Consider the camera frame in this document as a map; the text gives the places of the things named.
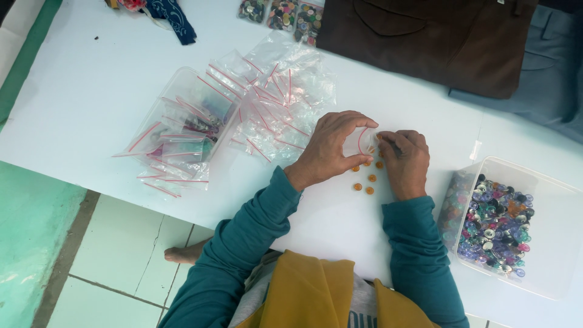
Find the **green painted wall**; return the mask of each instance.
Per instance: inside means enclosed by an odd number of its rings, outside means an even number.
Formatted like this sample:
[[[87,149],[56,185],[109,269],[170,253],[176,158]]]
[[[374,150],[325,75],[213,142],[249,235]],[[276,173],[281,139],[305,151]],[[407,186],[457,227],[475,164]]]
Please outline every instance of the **green painted wall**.
[[[0,327],[30,327],[86,192],[0,161]]]

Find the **patterned fabric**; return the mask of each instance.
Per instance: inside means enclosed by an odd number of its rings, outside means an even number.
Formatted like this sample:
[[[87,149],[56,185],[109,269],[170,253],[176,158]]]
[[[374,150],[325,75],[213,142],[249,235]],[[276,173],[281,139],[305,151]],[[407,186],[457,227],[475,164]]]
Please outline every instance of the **patterned fabric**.
[[[183,46],[195,43],[196,33],[188,23],[184,12],[176,0],[152,0],[146,3],[146,8],[153,18],[166,19],[174,29]]]

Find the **white table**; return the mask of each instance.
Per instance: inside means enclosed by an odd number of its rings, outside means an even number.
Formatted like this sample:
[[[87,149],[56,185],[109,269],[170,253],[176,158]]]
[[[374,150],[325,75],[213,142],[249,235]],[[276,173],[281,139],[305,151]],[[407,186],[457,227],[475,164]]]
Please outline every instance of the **white table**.
[[[182,199],[164,201],[135,179],[141,172],[135,161],[110,157],[126,146],[176,69],[202,70],[209,59],[233,48],[245,54],[270,32],[236,19],[235,0],[220,7],[212,1],[181,4],[199,35],[187,47],[145,16],[112,11],[99,1],[64,2],[0,134],[0,160],[208,228],[231,218],[268,184],[273,167],[223,144],[213,158],[208,191],[192,190]],[[478,160],[496,155],[583,188],[583,145],[519,117],[452,101],[443,86],[333,54],[326,55],[325,63],[339,77],[338,108],[331,110],[358,110],[381,129],[425,134],[431,152],[427,192],[437,203],[434,214],[451,172],[473,162],[469,155],[476,140],[483,143]],[[508,143],[515,147],[509,149]],[[379,175],[373,196],[351,190],[371,172]],[[393,199],[388,183],[382,183],[383,172],[363,168],[307,189],[290,217],[290,233],[273,247],[351,259],[362,277],[389,284],[390,248],[381,229],[380,204]],[[452,271],[469,313],[513,328],[574,327],[583,306],[578,262],[571,292],[561,301],[486,281],[456,261]],[[519,305],[501,308],[501,302]]]

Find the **white tile floor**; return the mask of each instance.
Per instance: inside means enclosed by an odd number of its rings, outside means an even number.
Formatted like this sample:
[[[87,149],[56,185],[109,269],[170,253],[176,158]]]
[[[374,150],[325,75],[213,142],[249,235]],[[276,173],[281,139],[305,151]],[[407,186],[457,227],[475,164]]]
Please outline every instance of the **white tile floor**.
[[[48,328],[156,328],[189,264],[164,259],[214,231],[101,195]],[[468,315],[470,328],[503,328]]]

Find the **brown fabric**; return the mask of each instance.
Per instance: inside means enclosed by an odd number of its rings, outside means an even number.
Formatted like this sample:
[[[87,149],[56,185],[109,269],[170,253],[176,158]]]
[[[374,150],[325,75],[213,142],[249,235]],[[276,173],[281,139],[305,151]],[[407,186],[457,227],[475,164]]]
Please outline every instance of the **brown fabric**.
[[[317,47],[482,96],[518,87],[538,0],[326,0]]]

